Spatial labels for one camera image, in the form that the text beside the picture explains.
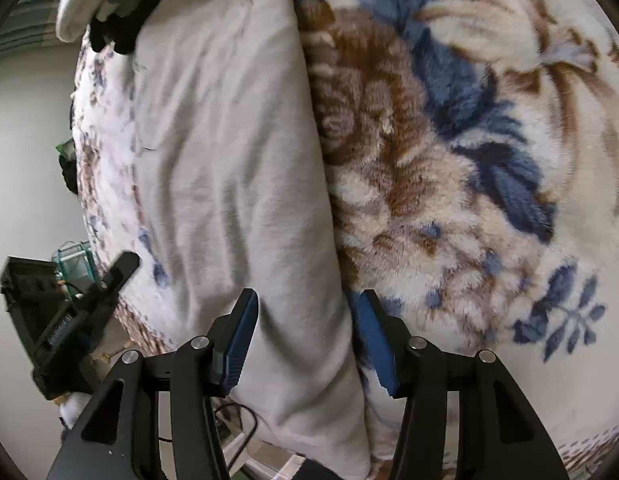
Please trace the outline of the beige long sleeve shirt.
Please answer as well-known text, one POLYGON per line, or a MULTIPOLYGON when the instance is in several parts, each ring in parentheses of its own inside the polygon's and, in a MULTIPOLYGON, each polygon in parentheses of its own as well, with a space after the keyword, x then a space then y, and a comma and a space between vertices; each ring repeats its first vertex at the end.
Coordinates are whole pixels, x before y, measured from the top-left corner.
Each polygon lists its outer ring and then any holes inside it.
POLYGON ((344 479, 370 468, 352 318, 292 0, 162 0, 134 51, 136 177, 171 344, 242 289, 259 323, 235 399, 260 437, 344 479))

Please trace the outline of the teal storage rack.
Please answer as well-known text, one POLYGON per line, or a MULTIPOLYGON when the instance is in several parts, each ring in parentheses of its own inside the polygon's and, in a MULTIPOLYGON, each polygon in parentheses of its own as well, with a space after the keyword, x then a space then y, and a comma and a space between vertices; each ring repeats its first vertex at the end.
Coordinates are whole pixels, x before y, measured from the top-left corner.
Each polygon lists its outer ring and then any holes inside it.
POLYGON ((70 297, 87 292, 97 281, 97 271, 90 246, 87 242, 64 243, 52 254, 56 277, 61 288, 70 297))

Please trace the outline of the floral plaid bed blanket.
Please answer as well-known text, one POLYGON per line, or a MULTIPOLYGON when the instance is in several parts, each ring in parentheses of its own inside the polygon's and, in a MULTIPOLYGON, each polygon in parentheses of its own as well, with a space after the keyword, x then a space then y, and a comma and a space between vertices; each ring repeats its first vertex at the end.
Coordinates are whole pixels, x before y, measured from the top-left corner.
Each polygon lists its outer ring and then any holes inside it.
MULTIPOLYGON (((363 479, 387 477, 404 408, 360 339, 365 289, 444 351, 493 350, 569 476, 590 478, 619 440, 619 35, 595 0, 292 3, 364 394, 363 479)), ((102 269, 138 252, 116 318, 156 356, 180 344, 148 321, 172 292, 138 193, 135 49, 95 52, 89 24, 76 41, 88 239, 102 269)))

